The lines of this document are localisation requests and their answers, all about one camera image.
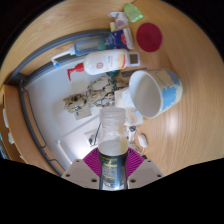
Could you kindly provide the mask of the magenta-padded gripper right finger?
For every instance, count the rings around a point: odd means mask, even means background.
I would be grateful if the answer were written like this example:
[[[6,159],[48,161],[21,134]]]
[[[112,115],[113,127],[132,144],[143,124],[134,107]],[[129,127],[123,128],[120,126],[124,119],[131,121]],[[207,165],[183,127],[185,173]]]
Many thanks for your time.
[[[126,178],[129,189],[150,184],[163,177],[163,173],[151,159],[144,159],[135,150],[128,149],[126,160]]]

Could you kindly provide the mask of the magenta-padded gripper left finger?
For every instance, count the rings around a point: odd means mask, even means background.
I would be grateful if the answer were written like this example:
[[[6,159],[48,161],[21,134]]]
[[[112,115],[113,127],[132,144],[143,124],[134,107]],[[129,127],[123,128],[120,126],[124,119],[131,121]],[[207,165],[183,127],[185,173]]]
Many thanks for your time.
[[[93,149],[83,159],[75,159],[62,178],[83,188],[98,189],[100,185],[98,149]]]

